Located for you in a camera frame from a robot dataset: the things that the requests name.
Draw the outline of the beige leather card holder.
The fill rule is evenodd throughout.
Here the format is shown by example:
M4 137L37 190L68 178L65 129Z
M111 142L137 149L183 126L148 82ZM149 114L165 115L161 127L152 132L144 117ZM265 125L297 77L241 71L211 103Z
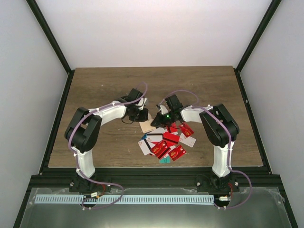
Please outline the beige leather card holder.
M152 116L150 114L148 114L148 120L147 121L145 121L145 122L139 122L141 131L143 133L148 133L148 132L156 130L156 127L151 126L152 121L153 121Z

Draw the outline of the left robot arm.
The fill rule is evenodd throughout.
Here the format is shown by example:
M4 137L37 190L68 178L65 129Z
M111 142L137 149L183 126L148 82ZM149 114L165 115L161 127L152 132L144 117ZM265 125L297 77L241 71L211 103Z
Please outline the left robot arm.
M80 107L76 110L64 137L76 160L76 173L82 178L80 186L85 191L93 191L97 184L122 188L119 184L98 182L96 178L92 177L95 173L93 148L103 125L115 119L120 119L124 124L148 120L148 109L145 108L148 103L147 91L148 87L144 92L133 88L127 95L104 106L93 109Z

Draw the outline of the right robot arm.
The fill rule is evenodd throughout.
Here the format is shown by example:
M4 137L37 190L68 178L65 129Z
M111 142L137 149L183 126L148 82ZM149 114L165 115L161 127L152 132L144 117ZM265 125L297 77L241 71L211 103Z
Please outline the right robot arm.
M240 131L238 124L223 104L207 107L185 106L176 95L168 96L165 101L167 106L161 103L156 105L158 112L151 126L169 127L177 121L181 124L201 123L214 148L214 174L209 178L210 185L216 191L223 191L231 180L231 155Z

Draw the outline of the white black red card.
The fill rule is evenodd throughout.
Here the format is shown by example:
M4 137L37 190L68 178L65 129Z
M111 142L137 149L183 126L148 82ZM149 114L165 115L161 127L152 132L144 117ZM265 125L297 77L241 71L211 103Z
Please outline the white black red card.
M155 130L146 133L142 139L146 139L149 142L160 142L163 140L163 134L167 132L164 128L156 128Z

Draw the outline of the red vip card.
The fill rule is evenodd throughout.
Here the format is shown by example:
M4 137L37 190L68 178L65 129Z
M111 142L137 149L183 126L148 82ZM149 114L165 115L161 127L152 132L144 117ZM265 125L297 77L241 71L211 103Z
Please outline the red vip card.
M194 134L194 131L189 127L186 123L181 123L178 128L180 131L184 134L186 138L192 136Z
M151 152L160 160L170 151L170 146L162 140L151 148Z

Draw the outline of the red gold card middle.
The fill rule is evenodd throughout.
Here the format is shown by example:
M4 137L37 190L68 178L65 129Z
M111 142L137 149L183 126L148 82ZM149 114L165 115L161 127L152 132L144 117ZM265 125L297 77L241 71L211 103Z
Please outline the red gold card middle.
M177 147L173 148L172 150L169 151L168 155L173 161L176 161L183 155L185 155L187 152L186 150L181 146L178 145Z

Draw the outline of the teal card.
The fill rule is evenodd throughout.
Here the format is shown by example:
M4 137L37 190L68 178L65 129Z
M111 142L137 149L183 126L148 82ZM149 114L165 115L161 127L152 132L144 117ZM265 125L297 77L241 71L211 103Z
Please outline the teal card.
M164 156L162 159L159 160L160 164L169 164L171 162L170 156Z

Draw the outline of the black aluminium frame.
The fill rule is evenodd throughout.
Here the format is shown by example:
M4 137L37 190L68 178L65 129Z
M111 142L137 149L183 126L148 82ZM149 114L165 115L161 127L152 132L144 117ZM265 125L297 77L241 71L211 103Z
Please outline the black aluminium frame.
M280 195L284 198L284 207L287 212L288 221L291 227L296 228L297 222L293 214L291 205L289 203L287 194L285 192L281 177L278 174L273 174L270 163L268 161L266 151L264 149L259 131L257 129L256 121L252 113L250 103L247 100L246 90L244 88L240 73L244 68L246 62L248 61L250 55L255 49L258 41L262 37L265 29L267 28L269 22L274 16L277 8L280 5L279 0L271 1L269 7L266 10L259 26L257 27L248 47L246 48L240 62L234 69L234 75L236 77L239 90L242 95L242 99L245 104L247 115L250 120L251 128L254 133L254 137L259 149L260 156L262 158L263 165L261 167L240 167L241 171L245 171L250 177L253 178L252 183L255 187L278 187ZM26 203L28 203L30 191L32 188L38 187L66 187L69 182L72 181L74 174L72 174L71 168L49 168L48 164L52 154L52 150L55 144L55 137L59 129L59 122L62 119L64 107L66 105L68 93L72 84L72 79L74 77L74 70L69 66L55 36L53 35L42 11L40 10L37 2L35 0L29 0L27 2L31 11L33 12L36 20L41 26L43 32L45 33L49 43L54 49L59 61L63 65L66 73L67 80L60 99L59 107L56 113L56 117L52 126L51 134L47 143L45 154L42 159L42 163L37 175L33 175L30 178L30 182L25 193L23 202L20 206L14 227L19 228L24 221L26 213ZM169 168L168 170L162 168L98 168L98 174L104 174L106 177L110 177L114 180L123 181L128 186L139 186L139 187L181 187L181 186L193 186L193 179L204 174L211 174L210 168Z

